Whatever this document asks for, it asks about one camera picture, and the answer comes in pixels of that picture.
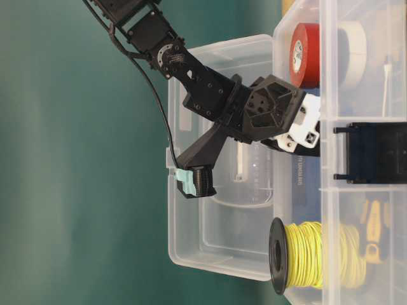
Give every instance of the cable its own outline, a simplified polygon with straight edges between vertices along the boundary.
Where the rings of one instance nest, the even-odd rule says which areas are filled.
[[[286,226],[289,287],[322,289],[321,223]],[[358,288],[366,279],[366,259],[359,255],[359,233],[354,226],[340,226],[341,285]]]
[[[179,164],[178,164],[177,157],[176,157],[176,154],[175,154],[174,140],[173,140],[173,137],[172,137],[171,128],[170,128],[170,125],[169,125],[169,122],[168,122],[167,115],[165,114],[165,111],[164,111],[163,104],[161,102],[160,96],[158,95],[156,88],[154,87],[153,83],[151,82],[150,78],[148,77],[148,75],[146,74],[144,69],[139,65],[138,62],[135,61],[135,58],[148,60],[149,57],[147,55],[144,55],[144,54],[132,53],[132,52],[127,51],[115,36],[115,31],[116,31],[115,25],[113,23],[111,23],[110,26],[108,27],[103,22],[103,20],[100,18],[100,16],[98,16],[96,11],[90,6],[88,0],[83,0],[83,2],[85,3],[86,7],[90,10],[92,15],[96,18],[96,20],[109,33],[109,37],[110,37],[112,43],[114,44],[114,46],[117,47],[117,49],[122,54],[124,54],[124,56],[126,56],[132,62],[132,64],[139,70],[139,72],[141,73],[141,75],[146,80],[147,84],[149,85],[151,91],[153,92],[153,95],[154,95],[154,98],[155,98],[156,103],[158,105],[158,108],[159,108],[159,110],[160,110],[160,112],[162,114],[164,125],[165,125],[165,128],[167,130],[172,161],[174,162],[174,165],[176,166],[176,168],[179,168]]]

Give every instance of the plastic storage box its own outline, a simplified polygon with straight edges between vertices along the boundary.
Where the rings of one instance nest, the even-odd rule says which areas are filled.
[[[286,224],[319,220],[324,288],[289,288],[285,295],[292,304],[405,304],[407,186],[351,185],[333,179],[334,174],[345,173],[346,167],[345,138],[334,134],[334,127],[407,120],[405,0],[297,0],[273,40],[249,37],[197,48],[193,53],[229,76],[241,74],[247,85],[257,76],[268,75],[272,67],[273,74],[289,81],[291,37],[300,22],[319,23],[321,28],[321,89],[314,92],[322,98],[321,158],[293,157],[229,141],[215,172],[219,196],[186,201],[176,191],[167,153],[170,256],[183,266],[269,280],[267,239],[273,217]],[[365,59],[355,51],[350,58],[349,44],[341,33],[344,27],[351,32],[352,27],[362,29]],[[366,65],[352,78],[355,74],[350,69],[356,65],[349,62],[359,55]],[[348,73],[350,81],[344,82]],[[178,82],[171,81],[169,91],[169,117],[181,152],[209,124],[181,107],[185,93]],[[380,240],[384,255],[368,263],[363,286],[346,288],[340,275],[340,228],[358,228],[363,241],[366,226],[361,222],[367,201],[380,201],[387,207],[381,211],[385,215],[377,218],[383,223],[373,226],[388,228],[388,235]]]
[[[334,127],[352,122],[406,121],[406,7],[404,0],[297,0],[276,28],[274,73],[289,81],[288,64],[291,36],[300,22],[320,23],[321,29],[321,218],[324,288],[289,288],[287,298],[302,304],[405,304],[407,301],[407,186],[352,185],[334,180],[345,173],[345,139]],[[350,67],[349,43],[341,30],[363,30],[366,36],[366,65]],[[359,35],[359,43],[364,38]],[[355,59],[363,54],[352,55]],[[344,81],[348,73],[359,76]],[[361,224],[366,202],[384,204],[380,224],[389,230],[382,234],[380,262],[368,261],[364,285],[346,288],[340,276],[340,226],[358,228],[361,251],[366,240]],[[276,201],[275,216],[289,224],[309,220],[296,213],[301,200]]]
[[[190,50],[203,64],[245,85],[272,73],[273,41],[260,35]],[[210,128],[210,122],[182,105],[186,92],[169,84],[169,119],[174,145],[184,151]],[[214,170],[217,195],[186,200],[177,190],[174,167],[168,181],[169,254],[183,266],[254,280],[269,280],[268,232],[276,200],[275,173],[281,154],[228,139]]]

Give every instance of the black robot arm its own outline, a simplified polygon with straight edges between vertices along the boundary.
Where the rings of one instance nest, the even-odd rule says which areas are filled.
[[[306,114],[304,91],[275,76],[259,78],[247,87],[238,75],[230,79],[204,66],[185,48],[184,39],[158,9],[161,0],[93,0],[109,25],[88,1],[92,0],[83,0],[123,54],[146,60],[166,79],[178,79],[188,92],[183,105],[214,122],[205,135],[174,160],[182,171],[177,173],[178,188],[185,197],[216,194],[212,169],[228,137],[246,144],[262,141],[271,149],[294,154],[319,155],[317,122],[304,139],[294,139],[290,134],[294,120],[304,120]],[[149,11],[125,30],[125,25],[131,24],[145,7]],[[115,36],[116,30],[138,53],[123,47]]]

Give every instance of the black spool flange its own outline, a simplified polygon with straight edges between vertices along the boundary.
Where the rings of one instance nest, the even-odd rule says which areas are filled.
[[[279,218],[274,218],[270,227],[268,260],[274,290],[283,295],[288,281],[288,244],[286,228]]]

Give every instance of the white bracket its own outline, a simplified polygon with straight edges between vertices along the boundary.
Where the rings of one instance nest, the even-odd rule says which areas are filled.
[[[289,153],[295,152],[297,145],[313,149],[318,144],[320,134],[316,128],[321,119],[321,98],[307,94],[288,133],[274,137],[279,147]]]

